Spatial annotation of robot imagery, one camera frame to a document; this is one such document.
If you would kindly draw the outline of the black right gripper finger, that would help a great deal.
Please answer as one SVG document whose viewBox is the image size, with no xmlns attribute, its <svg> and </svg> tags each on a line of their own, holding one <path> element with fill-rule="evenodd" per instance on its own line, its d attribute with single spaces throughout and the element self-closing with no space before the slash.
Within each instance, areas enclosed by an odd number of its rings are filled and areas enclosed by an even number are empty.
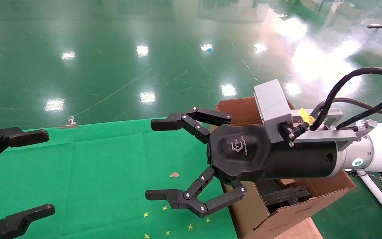
<svg viewBox="0 0 382 239">
<path fill-rule="evenodd" d="M 205 108 L 193 107 L 186 112 L 171 113 L 165 119 L 152 119 L 151 129 L 153 131 L 185 129 L 201 143 L 208 144 L 210 131 L 203 127 L 201 123 L 221 126 L 222 124 L 231 124 L 231 121 L 232 115 Z"/>
<path fill-rule="evenodd" d="M 178 189 L 147 190 L 147 200 L 165 200 L 172 209 L 187 209 L 200 218 L 209 216 L 241 200 L 247 193 L 246 187 L 239 180 L 232 181 L 232 190 L 207 202 L 198 196 L 217 175 L 212 167 L 207 167 L 186 191 Z"/>
</svg>

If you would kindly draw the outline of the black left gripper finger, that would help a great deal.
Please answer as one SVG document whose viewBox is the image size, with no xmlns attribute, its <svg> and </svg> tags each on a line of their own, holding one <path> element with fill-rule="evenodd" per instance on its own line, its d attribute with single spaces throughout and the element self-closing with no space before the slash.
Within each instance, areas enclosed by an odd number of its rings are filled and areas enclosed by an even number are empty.
<svg viewBox="0 0 382 239">
<path fill-rule="evenodd" d="M 45 204 L 6 216 L 0 220 L 0 239 L 14 239 L 23 236 L 32 222 L 52 216 L 54 213 L 53 204 Z"/>
<path fill-rule="evenodd" d="M 7 148 L 19 148 L 49 141 L 44 129 L 25 132 L 18 127 L 0 129 L 0 154 Z"/>
</svg>

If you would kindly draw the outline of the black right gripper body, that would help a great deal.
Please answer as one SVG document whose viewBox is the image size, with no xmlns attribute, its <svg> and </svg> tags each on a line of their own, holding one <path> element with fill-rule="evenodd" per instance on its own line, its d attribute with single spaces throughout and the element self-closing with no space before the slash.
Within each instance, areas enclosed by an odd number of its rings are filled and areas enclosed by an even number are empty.
<svg viewBox="0 0 382 239">
<path fill-rule="evenodd" d="M 210 165 L 225 183 L 328 177 L 337 162 L 335 142 L 271 143 L 262 124 L 223 124 L 210 133 L 208 147 Z"/>
</svg>

